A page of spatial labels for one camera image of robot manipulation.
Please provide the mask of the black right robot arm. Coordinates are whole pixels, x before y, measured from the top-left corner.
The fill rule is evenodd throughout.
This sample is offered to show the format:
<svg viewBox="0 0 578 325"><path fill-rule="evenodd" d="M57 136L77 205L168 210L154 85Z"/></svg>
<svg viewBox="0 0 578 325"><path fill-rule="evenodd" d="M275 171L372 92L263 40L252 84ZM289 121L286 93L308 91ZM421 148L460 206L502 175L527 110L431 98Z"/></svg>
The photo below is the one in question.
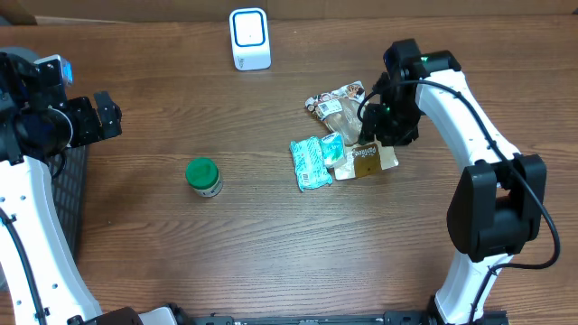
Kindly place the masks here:
<svg viewBox="0 0 578 325"><path fill-rule="evenodd" d="M428 116L461 170L447 210L455 255L443 286L426 311L388 311L385 322L411 324L506 324L505 312L486 312L484 303L506 268L546 269L561 253L560 238L544 205L546 166L537 154L524 155L491 123L472 95L460 63L450 51L422 53L413 39L393 42L386 66L357 116L359 143L408 145ZM542 264L514 262L545 222L553 255Z"/></svg>

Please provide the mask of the teal white small packet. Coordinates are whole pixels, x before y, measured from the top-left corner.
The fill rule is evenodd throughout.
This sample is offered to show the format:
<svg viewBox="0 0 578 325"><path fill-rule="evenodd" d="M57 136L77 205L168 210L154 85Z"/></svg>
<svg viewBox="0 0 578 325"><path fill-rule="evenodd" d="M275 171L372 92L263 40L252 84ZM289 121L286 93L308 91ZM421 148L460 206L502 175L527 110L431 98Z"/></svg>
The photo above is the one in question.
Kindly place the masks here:
<svg viewBox="0 0 578 325"><path fill-rule="evenodd" d="M320 139L323 163L328 169L341 167L346 161L342 135L334 132Z"/></svg>

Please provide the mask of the green lid jar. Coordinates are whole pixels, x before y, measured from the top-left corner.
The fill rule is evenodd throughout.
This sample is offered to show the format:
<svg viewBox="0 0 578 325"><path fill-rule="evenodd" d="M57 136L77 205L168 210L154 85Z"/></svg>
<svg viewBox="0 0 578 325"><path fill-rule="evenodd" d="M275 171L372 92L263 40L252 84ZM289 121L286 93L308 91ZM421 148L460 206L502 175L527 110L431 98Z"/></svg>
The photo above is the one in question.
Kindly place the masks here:
<svg viewBox="0 0 578 325"><path fill-rule="evenodd" d="M216 163L206 157L195 158L185 170L185 178L193 190L201 197L210 198L222 190L222 179Z"/></svg>

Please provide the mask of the teal snack packet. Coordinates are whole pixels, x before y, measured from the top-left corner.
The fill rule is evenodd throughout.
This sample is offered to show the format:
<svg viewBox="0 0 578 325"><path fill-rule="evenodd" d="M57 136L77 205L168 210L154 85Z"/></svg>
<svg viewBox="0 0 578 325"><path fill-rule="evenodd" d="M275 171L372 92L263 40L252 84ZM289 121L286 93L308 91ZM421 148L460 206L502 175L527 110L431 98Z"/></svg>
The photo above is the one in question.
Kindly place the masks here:
<svg viewBox="0 0 578 325"><path fill-rule="evenodd" d="M290 143L294 161L294 173L301 192L331 185L333 179L323 162L320 139L312 136L300 142Z"/></svg>

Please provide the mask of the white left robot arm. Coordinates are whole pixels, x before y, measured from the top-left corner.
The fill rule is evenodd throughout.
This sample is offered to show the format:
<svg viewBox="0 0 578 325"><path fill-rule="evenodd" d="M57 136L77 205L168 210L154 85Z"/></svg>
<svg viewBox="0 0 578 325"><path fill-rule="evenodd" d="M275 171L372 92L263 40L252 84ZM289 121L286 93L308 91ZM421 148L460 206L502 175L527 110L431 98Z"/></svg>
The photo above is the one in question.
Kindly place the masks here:
<svg viewBox="0 0 578 325"><path fill-rule="evenodd" d="M59 55L1 54L1 266L19 324L183 324L173 304L103 312L74 263L58 220L48 161L121 135L106 91L69 99L70 64Z"/></svg>

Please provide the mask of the beige brown snack bag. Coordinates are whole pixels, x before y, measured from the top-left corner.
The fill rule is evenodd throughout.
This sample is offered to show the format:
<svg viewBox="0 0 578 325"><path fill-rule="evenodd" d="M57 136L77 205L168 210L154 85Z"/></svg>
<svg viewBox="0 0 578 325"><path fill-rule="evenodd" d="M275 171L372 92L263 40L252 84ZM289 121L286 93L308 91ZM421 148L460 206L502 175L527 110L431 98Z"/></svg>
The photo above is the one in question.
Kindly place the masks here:
<svg viewBox="0 0 578 325"><path fill-rule="evenodd" d="M359 144L362 124L358 119L359 104L366 92L362 83L354 81L329 92L309 97L304 107L330 130L342 135L347 161L333 171L338 181L358 179L398 166L394 148L374 141Z"/></svg>

